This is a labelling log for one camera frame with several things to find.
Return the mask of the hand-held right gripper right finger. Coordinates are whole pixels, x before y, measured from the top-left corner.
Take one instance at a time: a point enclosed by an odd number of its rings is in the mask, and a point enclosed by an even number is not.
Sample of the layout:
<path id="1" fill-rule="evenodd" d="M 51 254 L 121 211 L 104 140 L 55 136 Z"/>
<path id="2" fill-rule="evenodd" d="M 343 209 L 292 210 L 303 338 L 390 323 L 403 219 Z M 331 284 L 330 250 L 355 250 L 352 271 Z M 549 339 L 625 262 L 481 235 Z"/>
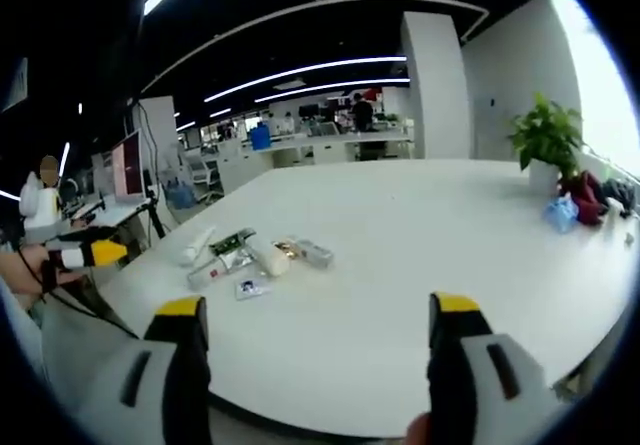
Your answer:
<path id="1" fill-rule="evenodd" d="M 533 444 L 566 405 L 543 367 L 472 299 L 430 295 L 431 444 Z"/>

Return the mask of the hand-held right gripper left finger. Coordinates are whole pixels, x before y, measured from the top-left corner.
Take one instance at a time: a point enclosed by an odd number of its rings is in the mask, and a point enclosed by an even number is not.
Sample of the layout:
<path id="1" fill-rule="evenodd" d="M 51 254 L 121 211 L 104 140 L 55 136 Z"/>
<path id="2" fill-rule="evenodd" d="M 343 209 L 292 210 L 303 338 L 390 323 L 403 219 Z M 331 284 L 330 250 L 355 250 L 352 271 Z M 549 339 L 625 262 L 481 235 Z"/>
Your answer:
<path id="1" fill-rule="evenodd" d="M 96 444 L 209 444 L 206 299 L 156 310 L 141 338 L 101 343 L 79 380 L 74 418 Z"/>

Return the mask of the person's left hand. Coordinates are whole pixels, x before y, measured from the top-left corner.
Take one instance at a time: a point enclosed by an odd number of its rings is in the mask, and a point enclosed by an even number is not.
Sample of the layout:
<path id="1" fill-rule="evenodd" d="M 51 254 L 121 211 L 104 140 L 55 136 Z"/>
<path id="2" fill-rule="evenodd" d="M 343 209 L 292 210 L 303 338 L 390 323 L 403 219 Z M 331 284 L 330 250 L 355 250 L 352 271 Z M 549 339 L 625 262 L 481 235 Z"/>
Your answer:
<path id="1" fill-rule="evenodd" d="M 2 251 L 1 278 L 15 294 L 40 296 L 43 293 L 41 267 L 48 259 L 48 251 L 41 245 Z"/>

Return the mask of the person's right hand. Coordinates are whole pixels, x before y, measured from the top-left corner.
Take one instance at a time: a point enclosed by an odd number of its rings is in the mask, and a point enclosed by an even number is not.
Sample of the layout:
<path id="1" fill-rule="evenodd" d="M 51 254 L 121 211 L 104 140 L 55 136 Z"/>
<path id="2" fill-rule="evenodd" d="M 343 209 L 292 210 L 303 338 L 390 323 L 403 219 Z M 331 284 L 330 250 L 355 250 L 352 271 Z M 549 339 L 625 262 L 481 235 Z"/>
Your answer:
<path id="1" fill-rule="evenodd" d="M 404 445 L 431 444 L 430 413 L 425 412 L 417 416 L 407 427 Z"/>

